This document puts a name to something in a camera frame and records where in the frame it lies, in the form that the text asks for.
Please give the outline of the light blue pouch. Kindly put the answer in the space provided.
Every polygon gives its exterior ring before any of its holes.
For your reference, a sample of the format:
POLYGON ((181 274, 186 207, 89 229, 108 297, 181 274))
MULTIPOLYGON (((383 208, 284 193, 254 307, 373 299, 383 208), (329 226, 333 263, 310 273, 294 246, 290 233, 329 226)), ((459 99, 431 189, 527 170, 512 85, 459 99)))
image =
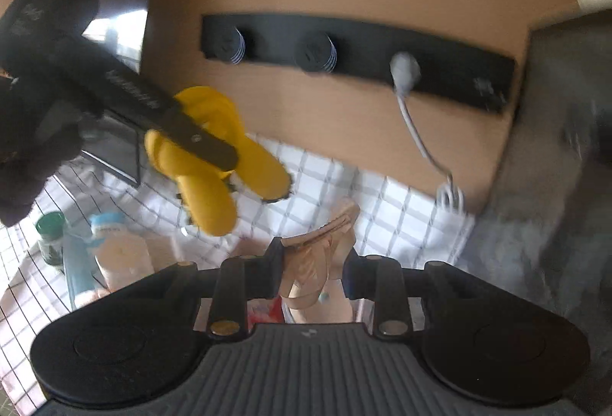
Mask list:
POLYGON ((91 295, 98 288, 93 277, 94 261, 88 252, 86 241, 70 231, 64 232, 62 253, 68 299, 72 310, 76 310, 84 304, 84 297, 91 295))

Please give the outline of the black wall power strip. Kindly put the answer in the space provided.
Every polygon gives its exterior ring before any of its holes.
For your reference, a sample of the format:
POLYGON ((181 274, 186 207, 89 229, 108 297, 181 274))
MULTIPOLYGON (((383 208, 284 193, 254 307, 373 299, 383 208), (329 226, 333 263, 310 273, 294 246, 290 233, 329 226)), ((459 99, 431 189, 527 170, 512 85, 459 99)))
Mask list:
POLYGON ((200 50, 209 60, 296 67, 391 86, 398 52, 416 59, 415 90, 502 112, 516 61, 471 44, 364 20, 298 13, 219 13, 201 17, 200 50))

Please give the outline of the white black checkered tablecloth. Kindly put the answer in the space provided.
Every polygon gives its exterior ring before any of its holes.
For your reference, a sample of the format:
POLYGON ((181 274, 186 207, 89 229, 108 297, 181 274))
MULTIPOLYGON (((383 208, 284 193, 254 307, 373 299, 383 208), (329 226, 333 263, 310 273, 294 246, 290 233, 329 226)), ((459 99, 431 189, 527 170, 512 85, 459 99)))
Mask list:
POLYGON ((159 265, 191 261, 201 269, 219 266, 239 244, 266 246, 276 236, 316 229, 345 198, 360 209, 355 225, 359 254, 395 258, 408 268, 430 260, 455 262, 473 229, 472 215, 448 211, 395 179, 278 141, 265 141, 265 148, 291 173, 293 190, 285 200, 266 204, 239 187, 233 196, 238 222, 220 238, 189 226, 174 184, 151 167, 143 167, 138 187, 82 158, 49 180, 28 217, 1 232, 4 414, 28 415, 44 402, 29 364, 30 346, 42 328, 72 308, 64 275, 44 262, 37 247, 35 225, 46 213, 62 212, 70 228, 83 236, 95 214, 119 213, 150 244, 159 265))

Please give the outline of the grey fabric item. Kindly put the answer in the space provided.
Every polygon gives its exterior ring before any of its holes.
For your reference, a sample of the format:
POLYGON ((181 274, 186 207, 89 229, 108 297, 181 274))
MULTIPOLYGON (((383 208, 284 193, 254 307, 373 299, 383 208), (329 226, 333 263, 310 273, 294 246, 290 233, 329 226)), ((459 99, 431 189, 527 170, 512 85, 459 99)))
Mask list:
POLYGON ((610 346, 610 10, 532 31, 513 127, 459 265, 610 346))

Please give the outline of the green lid air freshener jar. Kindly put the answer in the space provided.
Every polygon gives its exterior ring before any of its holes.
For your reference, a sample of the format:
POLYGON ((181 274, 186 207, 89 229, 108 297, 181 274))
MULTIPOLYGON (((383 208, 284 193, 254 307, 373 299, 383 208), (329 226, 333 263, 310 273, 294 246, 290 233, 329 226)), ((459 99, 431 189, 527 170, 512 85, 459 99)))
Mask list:
POLYGON ((44 214, 35 223, 38 232, 38 248, 46 264, 63 268, 63 237, 65 218, 62 212, 53 211, 44 214))

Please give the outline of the yellow plush toy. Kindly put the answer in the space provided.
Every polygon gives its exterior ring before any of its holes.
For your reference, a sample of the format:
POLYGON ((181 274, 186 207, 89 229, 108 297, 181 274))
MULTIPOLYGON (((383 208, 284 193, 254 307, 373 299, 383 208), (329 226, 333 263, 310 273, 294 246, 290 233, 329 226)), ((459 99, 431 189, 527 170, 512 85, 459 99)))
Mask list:
POLYGON ((211 236, 224 236, 238 213, 229 181, 236 175, 263 201, 290 195, 291 176, 282 163, 247 136, 236 105, 204 86, 174 96, 178 109, 163 116, 160 131, 144 137, 148 160, 176 184, 192 222, 211 236))

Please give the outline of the Kleenex cartoon tissue pack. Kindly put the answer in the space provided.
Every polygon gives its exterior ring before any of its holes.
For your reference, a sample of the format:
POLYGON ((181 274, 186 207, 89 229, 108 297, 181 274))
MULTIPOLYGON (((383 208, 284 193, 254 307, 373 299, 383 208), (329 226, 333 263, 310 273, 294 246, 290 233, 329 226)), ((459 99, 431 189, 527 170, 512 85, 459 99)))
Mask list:
POLYGON ((247 303, 247 319, 250 330, 257 324, 283 324, 282 299, 253 299, 247 303))

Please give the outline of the blue white wipes pack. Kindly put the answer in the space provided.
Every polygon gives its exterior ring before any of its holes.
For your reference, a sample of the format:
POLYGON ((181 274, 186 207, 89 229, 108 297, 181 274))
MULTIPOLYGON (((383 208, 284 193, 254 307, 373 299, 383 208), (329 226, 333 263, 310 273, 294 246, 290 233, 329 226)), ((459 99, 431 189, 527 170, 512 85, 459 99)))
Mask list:
POLYGON ((91 239, 102 241, 109 237, 128 233, 128 226, 122 213, 107 212, 90 217, 91 239))

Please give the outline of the black monitor screen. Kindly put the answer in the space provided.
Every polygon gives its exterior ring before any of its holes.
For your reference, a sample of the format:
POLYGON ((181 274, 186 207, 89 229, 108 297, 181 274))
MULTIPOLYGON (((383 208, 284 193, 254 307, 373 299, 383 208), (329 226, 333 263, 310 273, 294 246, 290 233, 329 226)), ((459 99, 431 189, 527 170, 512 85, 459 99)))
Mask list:
MULTIPOLYGON (((147 103, 153 94, 136 83, 140 72, 150 0, 99 0, 99 12, 83 36, 102 46, 115 60, 107 72, 108 85, 122 98, 147 103)), ((141 137, 143 127, 128 110, 106 109, 99 119, 81 123, 84 138, 82 154, 131 187, 141 181, 141 137)))

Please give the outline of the clear cotton pad canister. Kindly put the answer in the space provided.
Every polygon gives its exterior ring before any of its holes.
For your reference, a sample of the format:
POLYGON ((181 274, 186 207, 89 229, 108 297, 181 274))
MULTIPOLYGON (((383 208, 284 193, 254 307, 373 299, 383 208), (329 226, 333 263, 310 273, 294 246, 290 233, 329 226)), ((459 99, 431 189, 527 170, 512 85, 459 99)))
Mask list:
POLYGON ((155 273, 146 242, 137 235, 110 236, 95 249, 94 256, 111 292, 155 273))

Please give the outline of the pink ribbon hair clip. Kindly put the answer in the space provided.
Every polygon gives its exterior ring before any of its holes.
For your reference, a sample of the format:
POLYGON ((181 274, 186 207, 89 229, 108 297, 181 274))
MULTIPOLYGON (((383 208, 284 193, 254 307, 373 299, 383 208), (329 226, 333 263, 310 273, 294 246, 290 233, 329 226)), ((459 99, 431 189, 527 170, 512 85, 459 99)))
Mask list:
POLYGON ((312 307, 342 268, 356 243, 355 223, 359 206, 343 198, 332 209, 327 223, 307 234, 283 237, 283 273, 279 295, 289 309, 312 307))

